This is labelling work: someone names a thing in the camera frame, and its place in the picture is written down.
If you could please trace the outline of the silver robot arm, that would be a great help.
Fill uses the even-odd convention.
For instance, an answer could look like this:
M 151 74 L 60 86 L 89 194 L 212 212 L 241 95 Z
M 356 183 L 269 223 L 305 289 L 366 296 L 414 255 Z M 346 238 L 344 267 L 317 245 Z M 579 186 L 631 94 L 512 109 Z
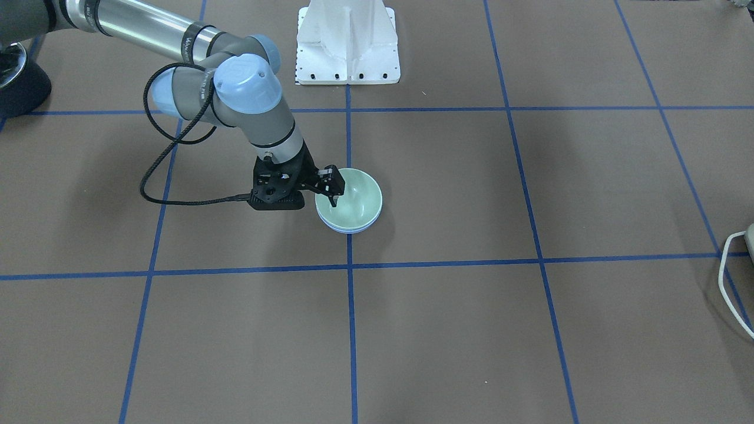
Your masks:
M 122 39 L 172 60 L 157 70 L 143 91 L 150 124 L 170 140 L 145 172 L 139 191 L 145 201 L 168 205 L 148 195 L 157 167 L 197 123 L 238 128 L 256 150 L 253 185 L 247 194 L 183 206 L 243 201 L 255 210 L 299 210 L 303 191 L 324 196 L 332 206 L 345 193 L 339 169 L 315 166 L 277 73 L 281 58 L 264 35 L 240 37 L 215 26 L 142 1 L 3 1 L 2 117 L 34 110 L 51 91 L 48 76 L 22 48 L 22 41 L 63 29 Z

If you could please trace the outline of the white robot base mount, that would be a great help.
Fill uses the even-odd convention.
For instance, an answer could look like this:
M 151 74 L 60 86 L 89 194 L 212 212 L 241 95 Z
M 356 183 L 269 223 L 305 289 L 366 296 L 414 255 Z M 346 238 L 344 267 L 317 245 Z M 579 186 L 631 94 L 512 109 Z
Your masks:
M 295 81 L 396 84 L 398 27 L 382 1 L 311 1 L 298 10 Z

